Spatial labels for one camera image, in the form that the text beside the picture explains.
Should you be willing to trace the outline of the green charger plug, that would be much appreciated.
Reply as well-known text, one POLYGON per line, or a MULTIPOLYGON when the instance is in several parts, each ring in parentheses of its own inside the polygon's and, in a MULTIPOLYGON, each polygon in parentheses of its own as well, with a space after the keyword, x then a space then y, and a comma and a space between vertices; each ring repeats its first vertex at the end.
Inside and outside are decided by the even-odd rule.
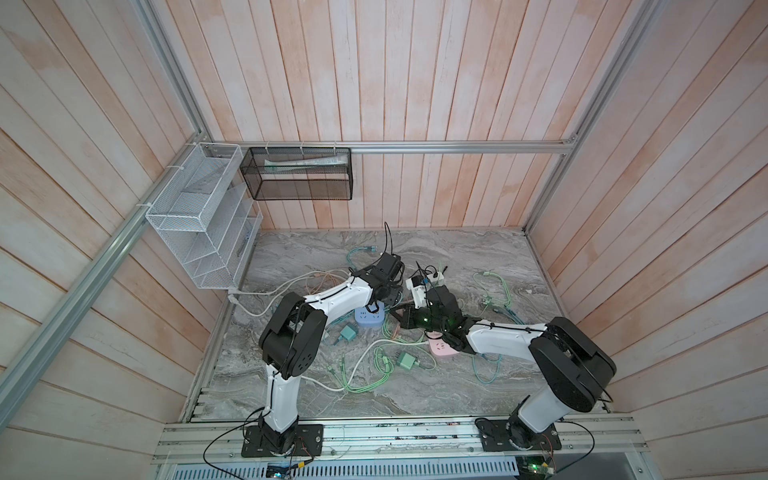
POLYGON ((401 352, 397 359, 397 365, 407 371, 412 370, 418 364, 418 359, 405 351, 401 352))

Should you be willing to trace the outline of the white power strip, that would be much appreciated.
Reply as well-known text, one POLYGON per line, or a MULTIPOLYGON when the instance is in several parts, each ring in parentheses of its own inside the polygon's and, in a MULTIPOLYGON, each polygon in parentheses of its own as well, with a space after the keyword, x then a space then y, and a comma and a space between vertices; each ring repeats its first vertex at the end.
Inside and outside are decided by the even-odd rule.
POLYGON ((421 276, 421 285, 426 289, 443 286, 445 284, 444 275, 439 270, 423 270, 421 276))

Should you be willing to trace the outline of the blue power strip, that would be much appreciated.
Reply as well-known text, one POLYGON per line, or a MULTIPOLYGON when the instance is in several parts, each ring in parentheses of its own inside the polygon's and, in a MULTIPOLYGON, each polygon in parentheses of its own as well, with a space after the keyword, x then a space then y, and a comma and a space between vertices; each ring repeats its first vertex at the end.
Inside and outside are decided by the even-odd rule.
POLYGON ((386 319, 386 306, 378 301, 374 306, 363 306, 354 310, 354 320, 360 328, 380 328, 386 319))

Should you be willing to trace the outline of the pink power strip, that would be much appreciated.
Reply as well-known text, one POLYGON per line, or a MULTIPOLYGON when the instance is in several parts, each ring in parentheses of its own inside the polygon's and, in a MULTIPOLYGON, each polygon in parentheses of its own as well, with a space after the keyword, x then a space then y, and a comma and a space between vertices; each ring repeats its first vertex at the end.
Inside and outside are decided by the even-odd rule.
POLYGON ((442 339, 429 339, 428 345, 431 354, 436 357, 452 357, 459 354, 442 339))

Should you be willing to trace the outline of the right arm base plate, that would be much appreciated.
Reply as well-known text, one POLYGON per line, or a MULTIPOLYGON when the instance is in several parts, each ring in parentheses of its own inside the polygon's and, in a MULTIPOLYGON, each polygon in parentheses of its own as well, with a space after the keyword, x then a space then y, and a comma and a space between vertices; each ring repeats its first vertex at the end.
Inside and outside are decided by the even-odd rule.
POLYGON ((491 420, 485 417, 474 421, 485 452, 560 450, 559 433, 550 425, 542 433, 529 430, 524 424, 509 419, 491 420))

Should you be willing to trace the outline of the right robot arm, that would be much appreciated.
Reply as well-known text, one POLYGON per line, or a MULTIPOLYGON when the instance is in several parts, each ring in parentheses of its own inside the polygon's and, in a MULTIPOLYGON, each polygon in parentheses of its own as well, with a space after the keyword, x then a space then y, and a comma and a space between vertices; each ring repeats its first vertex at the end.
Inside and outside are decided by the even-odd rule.
POLYGON ((422 307, 400 304, 391 314, 402 328, 436 333, 457 352, 536 364, 546 385, 524 399, 506 424, 511 443, 521 450, 569 412, 590 412, 617 373, 610 356, 565 317, 533 325, 496 323, 463 313, 445 286, 428 290, 422 307))

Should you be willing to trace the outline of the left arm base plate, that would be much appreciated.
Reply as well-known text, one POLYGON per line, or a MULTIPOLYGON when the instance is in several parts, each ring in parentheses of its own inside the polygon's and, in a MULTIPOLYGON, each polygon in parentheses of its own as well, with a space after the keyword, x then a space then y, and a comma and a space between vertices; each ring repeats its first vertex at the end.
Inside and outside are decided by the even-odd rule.
POLYGON ((267 458, 303 455, 313 458, 321 455, 323 437, 322 424, 297 423, 283 433, 273 430, 265 422, 252 424, 245 428, 241 456, 267 458))

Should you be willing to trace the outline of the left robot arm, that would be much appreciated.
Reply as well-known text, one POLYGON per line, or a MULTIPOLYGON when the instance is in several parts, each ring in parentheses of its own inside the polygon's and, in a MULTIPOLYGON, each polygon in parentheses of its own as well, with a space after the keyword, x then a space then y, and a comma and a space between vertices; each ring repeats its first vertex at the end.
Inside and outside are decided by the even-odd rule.
POLYGON ((392 305, 402 291, 404 269, 399 255, 385 252, 328 290, 283 296, 259 338, 267 370, 263 423, 269 432, 285 434, 298 421, 301 376, 314 362, 327 324, 358 308, 374 313, 392 305))

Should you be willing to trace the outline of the teal plug from blue strip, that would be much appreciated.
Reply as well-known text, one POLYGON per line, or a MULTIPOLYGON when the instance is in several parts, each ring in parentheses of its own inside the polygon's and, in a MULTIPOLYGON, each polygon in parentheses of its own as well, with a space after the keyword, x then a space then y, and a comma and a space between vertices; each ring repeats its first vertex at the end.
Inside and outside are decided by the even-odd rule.
POLYGON ((358 335, 357 328, 354 325, 347 324, 341 329, 337 339, 335 340, 335 344, 338 344, 341 341, 349 343, 353 341, 357 337, 357 335, 358 335))

